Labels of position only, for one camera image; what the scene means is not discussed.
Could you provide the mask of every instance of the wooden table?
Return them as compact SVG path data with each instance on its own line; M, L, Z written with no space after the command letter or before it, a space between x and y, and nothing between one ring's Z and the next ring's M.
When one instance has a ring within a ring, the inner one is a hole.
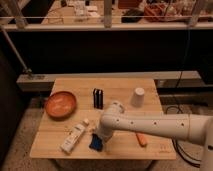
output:
M130 105L131 95L136 87L143 87L145 97L143 106L134 108ZM54 121L44 112L34 139L30 157L58 159L175 159L175 151L170 139L145 135L148 146L140 147L135 133L115 131L102 152L89 148L91 133L101 116L100 109L93 108L93 89L104 91L104 108L112 100L119 100L125 106L125 112L131 115L163 114L159 96L152 79L141 78L58 78L52 89L70 91L77 98L77 110L64 121ZM70 155L64 154L60 145L69 131L84 118L90 120L84 136Z
M53 5L51 6L48 14L43 19L41 24L100 24L103 23L104 18L104 1L102 0L92 0L90 1L90 5L97 6L98 11L97 13L100 15L100 18L94 18L88 15L88 18L79 21L76 20L74 8L73 7L61 7L60 1L54 1ZM115 4L112 5L112 23L113 24L120 24L121 23L121 16L124 14L125 11L128 9L119 9L118 8L118 1L115 1ZM146 19L141 19L139 24L142 23L149 23Z

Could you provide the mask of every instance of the white container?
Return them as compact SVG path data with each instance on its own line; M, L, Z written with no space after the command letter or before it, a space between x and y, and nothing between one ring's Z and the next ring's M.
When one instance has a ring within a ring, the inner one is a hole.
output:
M134 107L141 107L144 101L144 94L145 91L141 87L135 88L132 98L131 98L131 105Z
M80 137L85 132L85 129L88 125L89 125L88 119L84 119L84 121L81 124L77 124L71 131L71 134L61 144L60 148L62 149L62 151L69 154L72 151L75 144L80 139Z

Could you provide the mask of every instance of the bottle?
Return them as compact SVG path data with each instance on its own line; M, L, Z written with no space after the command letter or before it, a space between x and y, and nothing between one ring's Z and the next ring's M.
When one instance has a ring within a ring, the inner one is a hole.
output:
M81 124L77 124L71 131L71 134L61 144L60 148L62 149L62 151L69 154L77 143L77 141L85 132L85 129L88 125L89 120L87 118L84 119Z

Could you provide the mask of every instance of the black object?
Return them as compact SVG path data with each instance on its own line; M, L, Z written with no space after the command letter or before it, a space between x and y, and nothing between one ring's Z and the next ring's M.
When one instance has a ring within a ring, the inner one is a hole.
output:
M157 3L156 0L147 0L146 1L147 4L153 4L153 3Z
M85 0L85 5L89 6L89 4L90 4L90 0Z
M28 23L41 23L51 8L53 2L55 0L45 0L45 1L38 1L38 0L31 0L29 3L22 9L22 14L27 17L26 20Z
M203 55L198 61L198 72L205 84L213 84L213 54Z
M0 48L0 170L26 107L17 75Z
M184 29L14 30L9 35L34 74L178 71L182 68L188 40L188 30ZM79 41L79 35L85 37L84 41ZM192 29L190 35L191 43L184 66L186 71L197 70L203 56L213 52L213 29ZM12 68L21 74L22 67L1 33L0 44Z
M66 6L67 6L67 1L61 0L61 7L66 7Z
M93 90L93 103L94 108L103 109L103 90L96 88Z
M143 16L143 12L138 9L130 9L121 18L122 23L137 23Z

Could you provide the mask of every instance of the white cup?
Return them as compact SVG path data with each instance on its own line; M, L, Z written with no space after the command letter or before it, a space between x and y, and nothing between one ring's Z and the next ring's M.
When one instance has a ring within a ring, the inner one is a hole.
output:
M132 98L131 98L131 105L134 107L141 107L144 101L144 94L145 91L141 87L135 88Z

